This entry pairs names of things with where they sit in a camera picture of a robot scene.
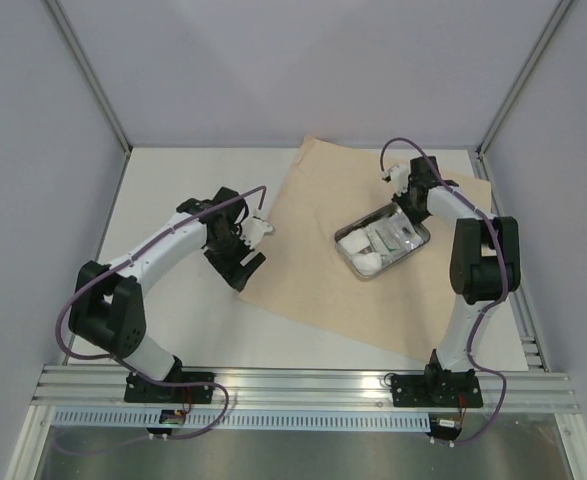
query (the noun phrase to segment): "white cable channel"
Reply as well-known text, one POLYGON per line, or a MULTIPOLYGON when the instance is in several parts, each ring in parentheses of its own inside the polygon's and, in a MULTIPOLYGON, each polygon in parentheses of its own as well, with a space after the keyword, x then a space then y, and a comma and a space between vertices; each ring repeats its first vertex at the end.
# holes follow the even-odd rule
MULTIPOLYGON (((58 407, 51 425, 56 427, 180 428, 160 423, 159 408, 58 407)), ((201 428, 216 412, 197 411, 186 417, 182 428, 201 428)), ((430 432, 427 413, 408 412, 312 412, 235 410, 228 412, 220 429, 297 430, 325 432, 430 432)))

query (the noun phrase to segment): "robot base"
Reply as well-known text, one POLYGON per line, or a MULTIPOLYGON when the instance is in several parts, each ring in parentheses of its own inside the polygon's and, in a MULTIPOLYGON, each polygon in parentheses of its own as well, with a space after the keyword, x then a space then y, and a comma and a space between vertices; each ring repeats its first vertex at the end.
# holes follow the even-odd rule
MULTIPOLYGON (((215 375, 212 372, 172 372, 171 383, 212 382, 215 375)), ((129 375, 126 379, 127 388, 124 392, 125 403, 172 403, 185 402, 184 388, 159 387, 149 383, 137 375, 129 375)), ((212 387, 190 387, 188 396, 193 405, 210 405, 213 397, 212 387)))
POLYGON ((398 408, 481 408, 484 406, 475 371, 451 372, 440 366, 435 350, 422 375, 389 375, 393 406, 398 408))

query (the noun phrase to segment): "tan paper sheet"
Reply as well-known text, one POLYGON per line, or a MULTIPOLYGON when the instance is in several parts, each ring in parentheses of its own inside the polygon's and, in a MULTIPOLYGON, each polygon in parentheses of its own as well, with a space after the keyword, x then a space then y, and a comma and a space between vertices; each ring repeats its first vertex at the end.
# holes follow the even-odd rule
MULTIPOLYGON (((442 171, 489 209, 488 182, 442 171)), ((240 298, 270 312, 427 361, 442 339, 455 294, 449 283, 453 233, 437 218, 431 241, 379 277, 358 280, 335 249, 340 228, 390 202, 374 154, 305 139, 260 244, 267 261, 240 298)))

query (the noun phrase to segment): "gray wall panel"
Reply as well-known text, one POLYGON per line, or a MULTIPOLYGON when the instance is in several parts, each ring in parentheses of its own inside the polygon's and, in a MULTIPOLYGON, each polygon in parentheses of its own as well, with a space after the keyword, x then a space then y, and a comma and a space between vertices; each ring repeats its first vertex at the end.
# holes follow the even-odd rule
POLYGON ((43 6, 0 0, 0 478, 122 166, 43 6))
POLYGON ((547 356, 587 421, 587 0, 577 3, 489 151, 547 356))
POLYGON ((134 145, 476 145, 556 0, 63 0, 134 145))

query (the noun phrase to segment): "white table surface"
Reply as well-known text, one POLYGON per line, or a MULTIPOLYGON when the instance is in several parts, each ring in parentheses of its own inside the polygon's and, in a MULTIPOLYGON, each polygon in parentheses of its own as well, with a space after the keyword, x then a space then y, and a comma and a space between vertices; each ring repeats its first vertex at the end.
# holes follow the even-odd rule
MULTIPOLYGON (((115 204, 100 262, 155 232, 188 198, 211 198, 221 186, 239 192, 269 188, 270 210, 297 149, 135 148, 115 204)), ((465 150, 431 150, 442 169, 473 175, 465 150)), ((410 159, 410 150, 389 151, 410 159)), ((371 168, 378 168, 373 163, 371 168)), ((423 362, 298 323, 237 299, 201 254, 191 254, 145 299, 149 334, 184 365, 263 368, 413 370, 423 362)), ((100 350, 76 338, 74 350, 100 350)), ((510 304, 501 305, 476 347, 478 361, 527 370, 510 304)))

